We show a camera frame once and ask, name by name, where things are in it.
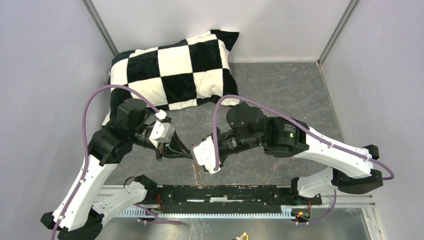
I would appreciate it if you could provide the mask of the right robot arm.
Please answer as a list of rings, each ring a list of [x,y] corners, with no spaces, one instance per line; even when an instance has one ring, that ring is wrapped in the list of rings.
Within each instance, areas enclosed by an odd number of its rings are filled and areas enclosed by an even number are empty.
[[[291,180],[289,199],[302,204],[332,190],[362,195],[384,184],[382,173],[373,166],[379,158],[375,145],[353,147],[317,132],[305,123],[283,117],[268,117],[258,107],[242,102],[226,114],[230,130],[208,135],[192,148],[192,156],[205,171],[218,172],[229,155],[263,147],[276,158],[308,159],[325,169]]]

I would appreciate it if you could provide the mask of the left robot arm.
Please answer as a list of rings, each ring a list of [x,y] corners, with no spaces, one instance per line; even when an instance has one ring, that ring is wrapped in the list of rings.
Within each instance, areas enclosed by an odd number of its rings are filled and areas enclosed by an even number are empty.
[[[41,223],[53,231],[54,239],[94,240],[112,218],[128,207],[156,200],[157,184],[140,175],[118,193],[95,202],[106,179],[134,145],[154,150],[158,161],[192,158],[165,112],[155,122],[146,124],[153,113],[143,100],[129,98],[119,105],[116,116],[93,134],[71,190],[56,210],[41,217]]]

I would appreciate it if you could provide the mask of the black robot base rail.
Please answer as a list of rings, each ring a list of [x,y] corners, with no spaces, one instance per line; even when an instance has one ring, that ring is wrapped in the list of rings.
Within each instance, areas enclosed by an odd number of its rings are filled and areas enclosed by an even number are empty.
[[[321,195],[295,196],[279,185],[158,185],[145,175],[133,178],[147,190],[142,205],[160,207],[164,214],[276,214],[282,206],[321,205]]]

